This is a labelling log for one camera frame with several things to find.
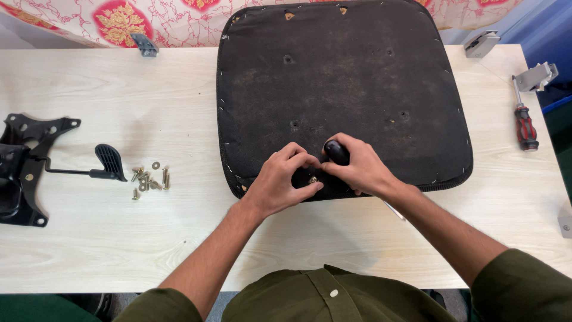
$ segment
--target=person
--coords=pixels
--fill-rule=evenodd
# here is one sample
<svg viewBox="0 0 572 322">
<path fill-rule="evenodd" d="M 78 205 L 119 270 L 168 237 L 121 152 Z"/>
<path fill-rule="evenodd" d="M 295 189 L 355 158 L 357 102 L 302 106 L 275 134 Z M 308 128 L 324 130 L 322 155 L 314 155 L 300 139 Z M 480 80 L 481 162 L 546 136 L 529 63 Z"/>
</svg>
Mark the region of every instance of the person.
<svg viewBox="0 0 572 322">
<path fill-rule="evenodd" d="M 294 171 L 309 166 L 337 176 L 358 195 L 385 200 L 405 216 L 470 287 L 473 306 L 484 321 L 572 321 L 570 278 L 502 245 L 395 178 L 371 145 L 343 133 L 330 139 L 348 149 L 349 166 L 320 164 L 296 143 L 272 154 L 210 236 L 158 288 L 138 296 L 116 322 L 205 320 L 236 258 L 262 221 L 323 187 L 320 182 L 292 187 Z M 262 277 L 230 301 L 222 320 L 455 321 L 411 285 L 328 265 Z"/>
</svg>

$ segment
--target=screwdriver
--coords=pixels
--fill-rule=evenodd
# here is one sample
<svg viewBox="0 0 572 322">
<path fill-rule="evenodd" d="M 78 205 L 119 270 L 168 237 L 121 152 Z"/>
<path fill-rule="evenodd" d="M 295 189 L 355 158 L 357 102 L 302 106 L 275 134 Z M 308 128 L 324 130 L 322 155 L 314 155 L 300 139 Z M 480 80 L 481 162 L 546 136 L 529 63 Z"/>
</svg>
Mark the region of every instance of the screwdriver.
<svg viewBox="0 0 572 322">
<path fill-rule="evenodd" d="M 349 151 L 345 148 L 345 146 L 342 146 L 338 141 L 336 140 L 327 141 L 324 144 L 324 152 L 328 156 L 328 158 L 330 158 L 334 163 L 339 164 L 341 166 L 349 165 Z M 385 200 L 382 201 L 386 203 L 386 205 L 391 209 L 391 211 L 394 212 L 394 214 L 397 215 L 397 217 L 399 217 L 399 219 L 405 221 L 405 217 L 402 216 L 399 213 L 399 211 L 395 210 L 395 208 L 390 206 L 390 204 L 387 203 Z"/>
<path fill-rule="evenodd" d="M 533 127 L 533 121 L 529 116 L 529 108 L 522 104 L 521 94 L 518 92 L 517 78 L 513 75 L 514 93 L 517 96 L 517 108 L 514 115 L 517 117 L 517 137 L 524 152 L 538 150 L 537 133 Z"/>
</svg>

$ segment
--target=red and black screwdriver handle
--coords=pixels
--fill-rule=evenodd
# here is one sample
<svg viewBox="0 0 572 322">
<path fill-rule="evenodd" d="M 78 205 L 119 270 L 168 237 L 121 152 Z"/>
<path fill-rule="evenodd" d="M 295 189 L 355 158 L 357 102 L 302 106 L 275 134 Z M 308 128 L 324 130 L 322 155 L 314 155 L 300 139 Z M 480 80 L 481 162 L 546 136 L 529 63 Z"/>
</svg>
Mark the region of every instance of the red and black screwdriver handle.
<svg viewBox="0 0 572 322">
<path fill-rule="evenodd" d="M 529 108 L 526 106 L 517 107 L 514 115 L 517 117 L 517 136 L 521 149 L 528 152 L 538 150 L 537 133 L 529 116 Z"/>
</svg>

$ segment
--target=floral cloth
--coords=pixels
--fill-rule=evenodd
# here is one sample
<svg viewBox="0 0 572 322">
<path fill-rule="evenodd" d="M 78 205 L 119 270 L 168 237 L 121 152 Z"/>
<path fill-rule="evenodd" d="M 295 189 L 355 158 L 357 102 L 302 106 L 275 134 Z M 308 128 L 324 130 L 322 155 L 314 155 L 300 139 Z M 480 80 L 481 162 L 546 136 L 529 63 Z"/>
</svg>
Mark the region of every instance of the floral cloth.
<svg viewBox="0 0 572 322">
<path fill-rule="evenodd" d="M 523 0 L 416 1 L 429 10 L 439 29 L 476 29 L 499 21 Z M 129 33 L 143 33 L 159 47 L 214 47 L 234 12 L 247 6 L 304 2 L 308 1 L 0 0 L 0 11 L 95 48 L 134 47 Z"/>
</svg>

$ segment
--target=white table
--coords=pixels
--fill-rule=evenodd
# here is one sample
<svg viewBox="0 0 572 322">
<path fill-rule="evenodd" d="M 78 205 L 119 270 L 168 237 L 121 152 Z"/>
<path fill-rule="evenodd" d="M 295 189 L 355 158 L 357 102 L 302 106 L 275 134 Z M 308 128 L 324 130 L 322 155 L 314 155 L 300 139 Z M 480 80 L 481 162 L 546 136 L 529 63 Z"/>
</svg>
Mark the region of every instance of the white table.
<svg viewBox="0 0 572 322">
<path fill-rule="evenodd" d="M 512 74 L 526 70 L 519 45 L 481 60 L 446 46 L 474 151 L 467 182 L 428 193 L 435 202 L 510 247 L 572 276 L 572 239 L 557 215 L 569 207 L 534 94 L 522 95 L 540 149 L 515 134 Z M 0 50 L 0 117 L 79 118 L 50 151 L 52 167 L 101 168 L 93 148 L 119 150 L 127 177 L 144 166 L 171 189 L 131 200 L 135 183 L 44 172 L 38 204 L 45 228 L 0 225 L 0 293 L 142 292 L 157 286 L 216 227 L 237 199 L 224 179 L 216 123 L 217 48 Z M 223 290 L 279 269 L 331 264 L 419 288 L 466 287 L 409 224 L 375 198 L 298 205 L 266 220 Z"/>
</svg>

